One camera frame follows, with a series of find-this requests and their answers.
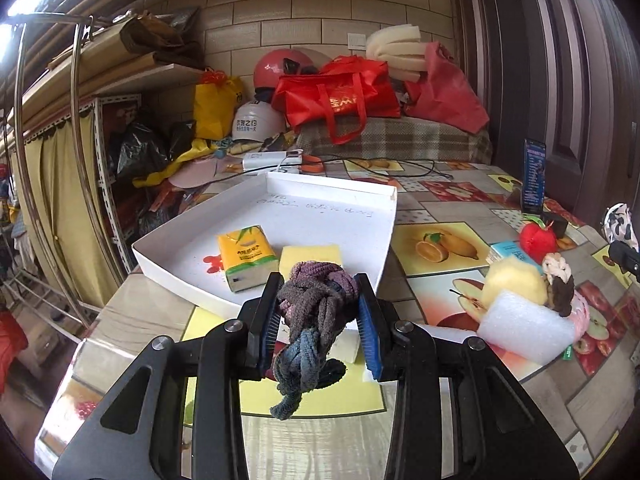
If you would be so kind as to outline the black white zebra cloth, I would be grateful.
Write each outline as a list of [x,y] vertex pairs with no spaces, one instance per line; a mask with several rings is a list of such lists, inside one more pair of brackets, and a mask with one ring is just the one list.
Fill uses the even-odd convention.
[[608,207],[602,220],[602,232],[610,244],[622,242],[636,252],[639,251],[638,238],[632,225],[631,211],[626,203],[618,203]]

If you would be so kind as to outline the pink plush toy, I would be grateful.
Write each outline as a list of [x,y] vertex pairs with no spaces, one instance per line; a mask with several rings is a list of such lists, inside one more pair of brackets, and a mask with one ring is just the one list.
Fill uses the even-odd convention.
[[570,312],[570,322],[574,326],[574,342],[577,342],[588,330],[590,323],[589,304],[580,292],[574,292],[572,301],[570,302],[572,312]]

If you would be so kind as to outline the white foam block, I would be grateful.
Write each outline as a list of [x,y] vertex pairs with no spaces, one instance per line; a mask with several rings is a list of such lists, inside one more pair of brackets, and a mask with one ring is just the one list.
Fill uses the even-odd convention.
[[360,336],[357,321],[350,321],[339,333],[328,353],[330,359],[337,359],[344,363],[356,361],[360,350]]
[[504,290],[496,297],[476,331],[484,341],[546,365],[575,340],[575,326],[546,307]]

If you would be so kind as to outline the yellow plush toy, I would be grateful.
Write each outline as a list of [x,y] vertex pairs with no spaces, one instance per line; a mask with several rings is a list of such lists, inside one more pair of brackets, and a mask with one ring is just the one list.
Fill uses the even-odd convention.
[[480,302],[489,310],[500,292],[505,290],[540,306],[548,299],[546,281],[537,267],[514,256],[491,263]]

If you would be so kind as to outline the yellow tissue pack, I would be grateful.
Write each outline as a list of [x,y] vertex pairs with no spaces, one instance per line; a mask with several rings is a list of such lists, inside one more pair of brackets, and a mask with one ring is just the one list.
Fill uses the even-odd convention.
[[265,284],[279,270],[274,252],[261,226],[248,226],[217,236],[224,275],[232,292]]

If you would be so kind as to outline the purple blue braided rope toy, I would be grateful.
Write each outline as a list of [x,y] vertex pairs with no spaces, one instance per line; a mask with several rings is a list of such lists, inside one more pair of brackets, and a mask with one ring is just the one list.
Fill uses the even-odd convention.
[[293,266],[278,292],[278,310],[290,330],[288,344],[273,358],[271,373],[281,401],[272,417],[289,419],[303,395],[339,382],[346,366],[331,359],[337,336],[356,318],[360,288],[333,262],[305,261]]

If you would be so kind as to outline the yellow green sponge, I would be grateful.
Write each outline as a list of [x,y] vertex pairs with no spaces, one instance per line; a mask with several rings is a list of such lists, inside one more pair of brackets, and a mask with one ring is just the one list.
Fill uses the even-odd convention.
[[279,272],[288,280],[297,263],[306,261],[343,264],[340,248],[335,245],[284,246],[280,255]]

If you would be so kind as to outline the small dark box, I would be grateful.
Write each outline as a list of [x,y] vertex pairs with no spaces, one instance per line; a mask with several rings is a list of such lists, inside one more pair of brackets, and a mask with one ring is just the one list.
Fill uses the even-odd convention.
[[541,215],[541,220],[544,222],[544,226],[548,230],[551,230],[556,238],[565,236],[568,222],[564,217],[552,211],[544,211]]

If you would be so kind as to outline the blue upright booklet box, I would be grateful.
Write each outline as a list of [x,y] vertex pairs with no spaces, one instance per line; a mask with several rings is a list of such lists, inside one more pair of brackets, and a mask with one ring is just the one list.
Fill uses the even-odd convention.
[[524,142],[524,170],[521,189],[522,211],[542,214],[546,194],[546,146],[538,141]]

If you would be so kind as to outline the red nonwoven bag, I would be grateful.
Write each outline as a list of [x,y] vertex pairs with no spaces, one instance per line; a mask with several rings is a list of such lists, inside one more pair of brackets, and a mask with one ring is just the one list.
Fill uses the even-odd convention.
[[425,50],[426,71],[417,82],[406,82],[409,117],[440,122],[477,134],[489,122],[480,99],[448,50],[437,41]]

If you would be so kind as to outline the metal shelf with curtain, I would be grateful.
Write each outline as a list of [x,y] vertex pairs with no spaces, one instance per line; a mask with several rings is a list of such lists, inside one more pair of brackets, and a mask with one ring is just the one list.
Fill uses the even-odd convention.
[[[111,133],[124,133],[134,119],[136,100],[102,104],[103,139]],[[99,175],[96,166],[96,108],[90,105],[79,115],[82,152],[89,182],[89,193],[96,212],[103,214]],[[85,204],[84,186],[78,174],[70,119],[58,123],[26,142],[25,155],[32,197],[39,214],[44,237],[53,259],[70,290],[79,300],[103,307],[122,284],[114,277],[110,260],[104,257]],[[49,281],[58,281],[36,240],[32,218],[23,206],[27,233],[40,266]]]

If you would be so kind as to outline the black plastic bag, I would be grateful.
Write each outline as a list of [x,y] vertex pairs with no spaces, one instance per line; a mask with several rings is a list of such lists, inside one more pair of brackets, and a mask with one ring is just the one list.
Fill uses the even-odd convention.
[[167,132],[141,120],[130,122],[117,152],[116,179],[143,178],[166,169],[190,150],[193,139],[194,122],[174,122]]

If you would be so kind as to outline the cream foam stack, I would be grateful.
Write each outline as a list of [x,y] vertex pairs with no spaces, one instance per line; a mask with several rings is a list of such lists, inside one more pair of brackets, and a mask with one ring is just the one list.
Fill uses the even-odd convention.
[[419,81],[426,72],[425,55],[420,28],[411,24],[381,28],[366,43],[366,58],[385,62],[390,76],[400,81]]

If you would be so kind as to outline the red tote bag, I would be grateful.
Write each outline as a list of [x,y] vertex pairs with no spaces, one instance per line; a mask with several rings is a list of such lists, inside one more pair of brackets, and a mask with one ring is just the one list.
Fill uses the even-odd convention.
[[360,136],[371,117],[400,116],[388,64],[356,55],[338,56],[313,75],[282,76],[271,106],[294,128],[321,120],[334,145]]

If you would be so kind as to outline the white helmet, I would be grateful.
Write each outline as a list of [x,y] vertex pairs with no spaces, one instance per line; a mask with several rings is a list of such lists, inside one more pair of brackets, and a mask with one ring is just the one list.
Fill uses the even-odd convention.
[[284,116],[267,102],[250,101],[238,108],[232,122],[235,141],[265,140],[286,131]]

